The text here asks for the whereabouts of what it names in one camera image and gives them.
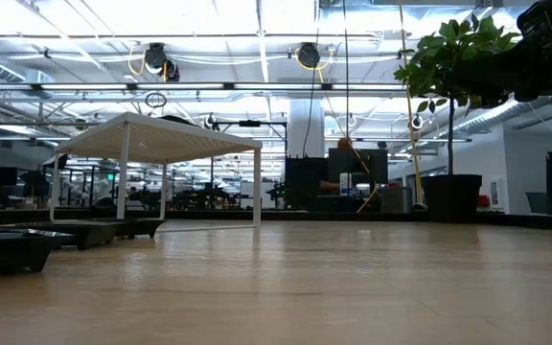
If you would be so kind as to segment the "small black square mini plate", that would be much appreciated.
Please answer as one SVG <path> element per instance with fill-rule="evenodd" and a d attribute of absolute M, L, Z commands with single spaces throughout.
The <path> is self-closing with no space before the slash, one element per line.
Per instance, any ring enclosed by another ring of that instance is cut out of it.
<path fill-rule="evenodd" d="M 155 237 L 157 229 L 166 221 L 158 218 L 93 218 L 93 221 L 108 223 L 114 228 L 115 237 L 134 239 L 136 236 Z"/>
<path fill-rule="evenodd" d="M 74 238 L 73 235 L 44 230 L 0 229 L 0 274 L 26 269 L 40 273 L 51 252 Z"/>
<path fill-rule="evenodd" d="M 66 234 L 58 246 L 75 246 L 78 250 L 86 250 L 101 243 L 110 244 L 116 235 L 121 222 L 68 219 L 55 221 L 25 222 L 0 225 L 0 230 L 35 230 L 41 234 L 46 232 Z"/>

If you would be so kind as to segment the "green potted plant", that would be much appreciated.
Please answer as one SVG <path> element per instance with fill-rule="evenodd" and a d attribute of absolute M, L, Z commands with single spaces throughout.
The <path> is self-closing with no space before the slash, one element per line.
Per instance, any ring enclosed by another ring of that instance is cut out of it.
<path fill-rule="evenodd" d="M 461 22 L 451 19 L 442 23 L 437 32 L 423 36 L 415 50 L 403 50 L 412 57 L 398 67 L 394 78 L 406 86 L 408 96 L 424 100 L 418 110 L 433 112 L 441 104 L 448 105 L 448 171 L 420 179 L 425 205 L 434 221 L 455 223 L 473 219 L 482 186 L 480 175 L 454 171 L 456 110 L 463 107 L 470 111 L 508 100 L 502 94 L 490 96 L 474 91 L 456 78 L 466 62 L 510 50 L 516 36 L 497 27 L 490 16 L 479 19 L 473 15 Z"/>

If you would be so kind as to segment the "person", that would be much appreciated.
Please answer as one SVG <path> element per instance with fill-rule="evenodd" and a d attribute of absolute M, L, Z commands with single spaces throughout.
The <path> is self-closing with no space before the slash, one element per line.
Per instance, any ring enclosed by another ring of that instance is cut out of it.
<path fill-rule="evenodd" d="M 349 150 L 352 146 L 348 138 L 340 138 L 336 146 L 339 150 Z M 338 178 L 330 178 L 327 171 L 324 171 L 319 180 L 319 194 L 338 195 L 340 183 Z"/>

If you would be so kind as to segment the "black computer monitor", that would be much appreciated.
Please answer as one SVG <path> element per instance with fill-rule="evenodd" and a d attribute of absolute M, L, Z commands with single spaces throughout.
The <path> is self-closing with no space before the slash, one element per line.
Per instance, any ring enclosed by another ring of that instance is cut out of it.
<path fill-rule="evenodd" d="M 355 183 L 388 182 L 388 152 L 385 149 L 329 149 L 328 178 L 339 180 L 351 173 Z"/>

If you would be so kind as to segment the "white bottle blue label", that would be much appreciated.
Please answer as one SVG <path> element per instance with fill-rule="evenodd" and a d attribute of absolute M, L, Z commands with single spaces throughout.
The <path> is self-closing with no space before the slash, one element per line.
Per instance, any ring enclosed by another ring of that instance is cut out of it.
<path fill-rule="evenodd" d="M 349 172 L 342 172 L 339 175 L 339 193 L 342 196 L 352 196 L 354 187 L 353 175 Z"/>

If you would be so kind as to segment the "black cabinet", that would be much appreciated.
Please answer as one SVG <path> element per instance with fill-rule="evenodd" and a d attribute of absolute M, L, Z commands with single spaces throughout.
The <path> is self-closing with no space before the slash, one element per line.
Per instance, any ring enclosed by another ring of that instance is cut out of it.
<path fill-rule="evenodd" d="M 326 158 L 288 158 L 285 171 L 285 203 L 289 209 L 309 210 L 327 179 Z"/>

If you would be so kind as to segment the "black aluminium table frame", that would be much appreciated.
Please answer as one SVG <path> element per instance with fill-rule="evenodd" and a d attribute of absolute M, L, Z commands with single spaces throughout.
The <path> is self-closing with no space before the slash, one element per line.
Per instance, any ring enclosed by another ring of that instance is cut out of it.
<path fill-rule="evenodd" d="M 89 208 L 57 208 L 56 219 L 113 219 L 114 211 L 95 211 Z M 47 210 L 0 210 L 0 224 L 49 219 Z M 166 219 L 185 220 L 252 220 L 250 211 L 191 210 L 168 211 Z M 381 213 L 327 213 L 263 211 L 261 220 L 277 221 L 380 221 L 380 222 L 429 222 L 427 213 L 381 214 Z M 472 224 L 514 226 L 530 229 L 552 230 L 552 216 L 548 215 L 506 215 L 499 213 L 479 213 Z"/>

